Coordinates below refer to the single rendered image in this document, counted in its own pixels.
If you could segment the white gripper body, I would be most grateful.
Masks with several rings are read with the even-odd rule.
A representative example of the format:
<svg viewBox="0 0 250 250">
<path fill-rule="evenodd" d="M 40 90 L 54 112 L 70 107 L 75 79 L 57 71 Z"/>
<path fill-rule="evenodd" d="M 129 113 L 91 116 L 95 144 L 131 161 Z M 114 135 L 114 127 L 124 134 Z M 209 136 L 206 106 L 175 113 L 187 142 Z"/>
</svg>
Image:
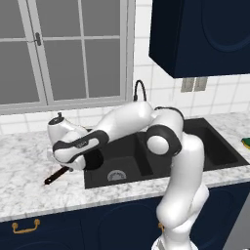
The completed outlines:
<svg viewBox="0 0 250 250">
<path fill-rule="evenodd" d="M 59 162 L 53 155 L 53 150 L 50 146 L 47 147 L 47 158 L 61 166 L 68 167 L 73 170 L 82 171 L 86 167 L 86 161 L 83 155 L 78 156 L 72 163 Z"/>
</svg>

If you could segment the navy drawer front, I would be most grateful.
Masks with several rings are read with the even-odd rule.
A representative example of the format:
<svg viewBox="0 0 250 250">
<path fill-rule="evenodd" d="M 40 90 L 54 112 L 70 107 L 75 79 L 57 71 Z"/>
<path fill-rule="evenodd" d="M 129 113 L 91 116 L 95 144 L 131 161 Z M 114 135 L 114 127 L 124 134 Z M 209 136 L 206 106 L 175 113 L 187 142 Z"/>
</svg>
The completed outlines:
<svg viewBox="0 0 250 250">
<path fill-rule="evenodd" d="M 85 250 L 77 212 L 0 223 L 0 250 Z"/>
</svg>

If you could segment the black curved tap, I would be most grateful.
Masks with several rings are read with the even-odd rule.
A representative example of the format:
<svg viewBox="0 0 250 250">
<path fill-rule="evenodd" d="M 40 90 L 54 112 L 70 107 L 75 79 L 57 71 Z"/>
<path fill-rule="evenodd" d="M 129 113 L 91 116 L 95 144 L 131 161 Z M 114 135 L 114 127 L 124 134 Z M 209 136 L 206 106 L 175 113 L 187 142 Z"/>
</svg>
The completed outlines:
<svg viewBox="0 0 250 250">
<path fill-rule="evenodd" d="M 133 102 L 136 102 L 138 100 L 138 87 L 142 88 L 142 92 L 143 92 L 143 97 L 144 97 L 144 101 L 146 102 L 146 88 L 145 88 L 145 84 L 141 79 L 138 79 L 135 83 L 135 88 L 134 88 L 134 96 L 133 96 Z"/>
</svg>

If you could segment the black double sink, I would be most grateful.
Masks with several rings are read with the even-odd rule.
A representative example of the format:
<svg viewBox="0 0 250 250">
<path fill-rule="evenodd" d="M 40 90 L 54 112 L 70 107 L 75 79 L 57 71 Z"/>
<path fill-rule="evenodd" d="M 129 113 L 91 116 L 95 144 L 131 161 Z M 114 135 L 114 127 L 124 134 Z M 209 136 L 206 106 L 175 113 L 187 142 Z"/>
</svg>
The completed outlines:
<svg viewBox="0 0 250 250">
<path fill-rule="evenodd" d="M 204 171 L 214 171 L 248 162 L 204 119 L 188 119 L 184 132 L 199 137 L 205 150 Z M 99 188 L 170 176 L 172 158 L 158 156 L 146 148 L 146 133 L 138 132 L 101 149 L 103 165 L 85 170 L 85 188 Z"/>
</svg>

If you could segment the grey wall socket plate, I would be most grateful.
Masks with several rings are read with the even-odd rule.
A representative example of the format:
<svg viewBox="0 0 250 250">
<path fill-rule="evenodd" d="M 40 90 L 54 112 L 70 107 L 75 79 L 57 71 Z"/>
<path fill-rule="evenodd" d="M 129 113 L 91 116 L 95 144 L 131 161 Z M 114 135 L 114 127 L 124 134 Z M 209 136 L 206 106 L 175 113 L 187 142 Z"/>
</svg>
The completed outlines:
<svg viewBox="0 0 250 250">
<path fill-rule="evenodd" d="M 194 80 L 195 80 L 194 77 L 184 78 L 182 82 L 181 92 L 182 93 L 191 92 L 193 89 Z"/>
<path fill-rule="evenodd" d="M 206 89 L 208 78 L 207 77 L 197 77 L 195 80 L 194 91 L 200 92 Z"/>
</svg>

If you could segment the navy wall cupboard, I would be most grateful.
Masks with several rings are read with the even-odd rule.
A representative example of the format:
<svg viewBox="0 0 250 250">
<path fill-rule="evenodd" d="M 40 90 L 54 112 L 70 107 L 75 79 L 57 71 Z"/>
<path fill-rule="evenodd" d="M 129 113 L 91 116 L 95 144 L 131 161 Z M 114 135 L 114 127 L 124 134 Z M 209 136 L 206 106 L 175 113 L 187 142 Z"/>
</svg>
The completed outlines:
<svg viewBox="0 0 250 250">
<path fill-rule="evenodd" d="M 250 0 L 152 0 L 148 55 L 174 78 L 250 73 Z"/>
</svg>

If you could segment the grey appliance front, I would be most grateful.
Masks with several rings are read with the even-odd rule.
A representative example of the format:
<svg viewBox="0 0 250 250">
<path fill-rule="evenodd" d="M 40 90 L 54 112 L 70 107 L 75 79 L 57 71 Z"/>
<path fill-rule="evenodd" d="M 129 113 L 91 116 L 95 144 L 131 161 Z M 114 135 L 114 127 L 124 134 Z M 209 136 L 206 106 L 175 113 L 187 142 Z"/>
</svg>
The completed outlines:
<svg viewBox="0 0 250 250">
<path fill-rule="evenodd" d="M 250 250 L 250 193 L 223 250 Z"/>
</svg>

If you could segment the black frying pan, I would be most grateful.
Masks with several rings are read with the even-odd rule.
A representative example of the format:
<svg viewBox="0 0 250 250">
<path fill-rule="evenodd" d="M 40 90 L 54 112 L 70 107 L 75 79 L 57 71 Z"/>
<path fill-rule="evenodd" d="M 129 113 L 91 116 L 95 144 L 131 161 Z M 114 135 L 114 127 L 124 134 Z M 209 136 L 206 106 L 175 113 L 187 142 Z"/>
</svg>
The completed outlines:
<svg viewBox="0 0 250 250">
<path fill-rule="evenodd" d="M 104 163 L 104 157 L 98 149 L 80 155 L 83 155 L 86 161 L 86 167 L 82 171 L 96 170 L 100 168 Z M 55 181 L 57 178 L 59 178 L 67 171 L 72 172 L 74 170 L 65 166 L 61 166 L 61 168 L 58 171 L 56 171 L 54 174 L 52 174 L 44 181 L 44 184 L 45 185 L 51 184 L 53 181 Z"/>
</svg>

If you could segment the grey framed window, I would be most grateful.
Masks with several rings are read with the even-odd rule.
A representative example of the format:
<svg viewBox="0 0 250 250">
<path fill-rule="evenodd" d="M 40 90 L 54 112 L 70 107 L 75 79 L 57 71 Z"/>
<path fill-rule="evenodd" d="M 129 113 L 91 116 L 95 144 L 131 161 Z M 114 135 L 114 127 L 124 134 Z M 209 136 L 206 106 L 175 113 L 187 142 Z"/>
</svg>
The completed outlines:
<svg viewBox="0 0 250 250">
<path fill-rule="evenodd" d="M 135 0 L 0 0 L 0 114 L 131 101 L 135 7 Z"/>
</svg>

